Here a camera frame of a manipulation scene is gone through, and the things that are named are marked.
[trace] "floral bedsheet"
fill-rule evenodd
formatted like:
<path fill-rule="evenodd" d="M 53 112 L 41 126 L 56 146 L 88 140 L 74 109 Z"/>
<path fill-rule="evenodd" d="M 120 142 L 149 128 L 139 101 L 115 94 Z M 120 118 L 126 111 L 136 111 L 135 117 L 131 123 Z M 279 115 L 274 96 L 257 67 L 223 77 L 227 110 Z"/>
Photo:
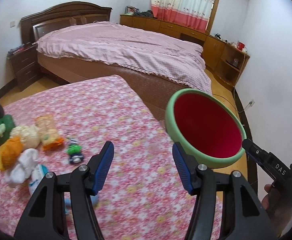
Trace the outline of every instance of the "floral bedsheet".
<path fill-rule="evenodd" d="M 43 91 L 5 108 L 16 125 L 53 114 L 62 136 L 78 138 L 87 163 L 110 140 L 115 155 L 95 213 L 105 239 L 184 239 L 195 197 L 183 189 L 172 157 L 172 141 L 139 96 L 119 76 L 102 77 Z M 57 175 L 68 164 L 65 147 L 40 150 L 39 163 Z M 27 181 L 8 187 L 0 172 L 0 229 L 13 235 L 30 199 Z M 218 239 L 222 204 L 216 199 L 211 239 Z M 72 214 L 69 237 L 76 239 Z"/>

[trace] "pink bedspread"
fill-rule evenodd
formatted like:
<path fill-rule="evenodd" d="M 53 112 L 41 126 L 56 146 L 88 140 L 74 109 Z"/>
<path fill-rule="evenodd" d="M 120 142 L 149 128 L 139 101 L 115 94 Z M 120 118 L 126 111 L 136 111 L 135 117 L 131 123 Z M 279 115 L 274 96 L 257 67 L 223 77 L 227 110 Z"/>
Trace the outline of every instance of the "pink bedspread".
<path fill-rule="evenodd" d="M 205 62 L 201 58 L 203 48 L 160 33 L 111 22 L 77 25 L 41 37 L 38 51 L 55 58 L 117 63 L 211 94 L 211 80 L 204 72 Z"/>
<path fill-rule="evenodd" d="M 60 131 L 70 133 L 83 147 L 85 163 L 105 141 L 115 156 L 96 216 L 105 239 L 184 239 L 195 197 L 183 189 L 172 158 L 172 141 L 138 95 L 119 76 L 56 87 L 5 107 L 16 125 L 34 124 L 34 118 L 53 114 Z M 39 162 L 57 175 L 77 166 L 68 164 L 65 148 L 39 154 Z M 8 187 L 0 172 L 0 229 L 13 235 L 30 198 L 26 183 Z M 214 231 L 218 239 L 222 205 L 216 199 Z M 72 216 L 68 231 L 76 239 Z"/>

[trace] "floor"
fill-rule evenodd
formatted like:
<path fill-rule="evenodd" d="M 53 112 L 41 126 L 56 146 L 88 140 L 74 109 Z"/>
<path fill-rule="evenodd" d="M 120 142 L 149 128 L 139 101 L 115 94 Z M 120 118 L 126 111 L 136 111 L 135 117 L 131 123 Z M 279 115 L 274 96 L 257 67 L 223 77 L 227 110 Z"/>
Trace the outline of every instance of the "floor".
<path fill-rule="evenodd" d="M 228 107 L 237 117 L 238 112 L 235 106 L 235 101 L 233 99 L 232 93 L 224 88 L 213 76 L 211 72 L 208 70 L 205 70 L 206 74 L 210 77 L 212 81 L 212 93 L 215 98 L 217 98 L 219 101 L 221 101 L 226 107 Z M 33 94 L 36 94 L 38 92 L 53 88 L 58 86 L 55 82 L 51 81 L 47 77 L 41 78 L 39 81 L 35 82 L 28 88 L 26 88 L 24 91 L 20 92 L 17 87 L 10 90 L 6 95 L 4 95 L 0 99 L 0 104 L 2 106 L 6 106 L 10 103 L 13 103 L 17 100 L 20 100 L 22 98 L 31 96 Z M 216 170 L 217 172 L 227 173 L 230 174 L 232 171 L 238 170 L 240 171 L 244 177 L 247 179 L 247 163 L 246 163 L 246 155 L 243 155 L 242 158 L 237 161 L 235 164 Z"/>

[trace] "curtain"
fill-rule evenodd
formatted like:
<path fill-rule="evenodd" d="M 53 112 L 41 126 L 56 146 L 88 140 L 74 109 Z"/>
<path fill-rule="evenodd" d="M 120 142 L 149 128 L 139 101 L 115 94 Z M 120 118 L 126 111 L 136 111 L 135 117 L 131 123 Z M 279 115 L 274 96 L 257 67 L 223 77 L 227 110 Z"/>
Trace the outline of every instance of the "curtain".
<path fill-rule="evenodd" d="M 205 31 L 214 0 L 151 0 L 155 17 Z"/>

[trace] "hand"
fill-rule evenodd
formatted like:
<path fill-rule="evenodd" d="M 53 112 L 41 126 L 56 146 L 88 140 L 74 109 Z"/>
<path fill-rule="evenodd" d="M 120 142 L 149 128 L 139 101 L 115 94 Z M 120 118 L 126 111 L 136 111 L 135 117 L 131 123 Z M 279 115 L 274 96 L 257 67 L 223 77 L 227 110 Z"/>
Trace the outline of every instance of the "hand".
<path fill-rule="evenodd" d="M 264 190 L 267 193 L 270 193 L 272 188 L 271 184 L 266 184 L 264 186 Z M 269 206 L 268 202 L 268 194 L 263 198 L 262 200 L 262 207 L 265 208 L 265 210 Z M 292 209 L 287 206 L 279 207 L 274 212 L 274 217 L 271 218 L 271 222 L 274 226 L 274 229 L 276 231 L 277 236 L 280 236 L 284 230 L 284 228 L 287 226 L 288 222 L 291 220 L 292 217 Z"/>

